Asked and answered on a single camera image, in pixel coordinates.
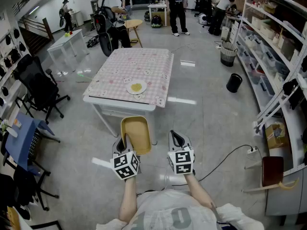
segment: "black pants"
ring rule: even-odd
[[[65,13],[64,19],[66,21],[65,32],[68,32],[68,27],[69,27],[69,30],[72,31],[71,15],[69,13]]]
[[[178,28],[176,26],[176,18],[177,15],[180,19],[181,31],[186,33],[188,30],[186,29],[186,14],[184,13],[184,8],[171,8],[170,22],[172,27],[172,33],[178,33]]]
[[[226,14],[225,10],[215,8],[215,10],[213,12],[213,18],[212,18],[212,21],[211,21],[211,26],[209,28],[209,33],[213,34],[214,31],[216,30],[216,33],[214,33],[214,34],[217,34],[217,35],[220,34],[219,30],[221,28],[222,21],[225,17],[225,14]]]
[[[108,30],[108,33],[112,37],[112,44],[113,44],[114,49],[118,49],[118,41],[119,40],[121,41],[121,45],[124,48],[130,48],[131,47],[127,28],[125,26],[111,27]]]

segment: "cardboard box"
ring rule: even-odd
[[[285,131],[284,137],[279,138],[279,137],[274,136],[274,130],[277,129],[277,128],[280,128],[279,124],[273,124],[273,125],[270,125],[265,130],[265,135],[267,137],[269,149],[288,146],[288,137],[287,137],[286,131]]]
[[[154,15],[159,15],[161,17],[161,20],[162,20],[162,24],[165,25],[165,15],[164,15],[164,11],[161,11],[161,12],[152,12],[152,17]],[[169,12],[166,12],[166,25],[167,26],[170,26],[171,25],[171,22],[170,22],[170,18],[169,18]]]

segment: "gray floor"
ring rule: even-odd
[[[143,19],[145,11],[134,11],[133,18]],[[194,168],[197,178],[206,176],[234,148],[250,144],[258,146],[262,155],[267,154],[263,139],[252,135],[251,123],[258,114],[258,106],[249,81],[238,60],[232,68],[220,63],[220,51],[214,41],[219,37],[207,33],[191,12],[186,13],[190,36],[171,35],[170,27],[153,29],[144,22],[138,27],[143,47],[167,48],[175,54],[173,70],[165,108],[157,108],[156,132],[158,144],[152,151],[141,157],[142,174],[137,176],[137,191],[161,190],[170,184],[185,183],[183,176],[174,176],[167,164],[168,132],[180,131],[190,137],[195,149]],[[77,66],[72,73],[63,63],[64,73],[55,74],[59,81],[60,94],[69,94],[70,102],[63,101],[59,108],[65,117],[61,119],[56,111],[50,116],[50,128],[61,143],[44,141],[39,154],[41,163],[51,171],[46,178],[44,189],[59,194],[59,199],[45,197],[49,212],[41,207],[30,206],[34,223],[59,220],[63,229],[95,229],[96,223],[106,223],[118,215],[124,182],[111,170],[92,164],[93,157],[109,160],[116,138],[98,118],[91,106],[83,102],[83,92],[106,57],[100,46],[90,48],[85,55],[82,45],[76,48],[76,58],[71,60]],[[180,61],[193,61],[195,67],[184,66]],[[44,67],[57,70],[49,57]],[[231,73],[243,78],[235,94],[226,89]],[[41,113],[36,117],[44,118]],[[120,118],[110,117],[110,122],[120,130]],[[242,188],[258,187],[260,169],[244,170],[245,165],[254,161],[246,157],[248,147],[242,147],[230,155],[201,184],[209,192],[217,206],[231,203],[241,207],[249,217],[261,221],[265,228],[278,226],[279,218],[266,217],[264,192],[244,194]],[[260,159],[258,153],[251,158]],[[186,186],[175,187],[178,190]]]

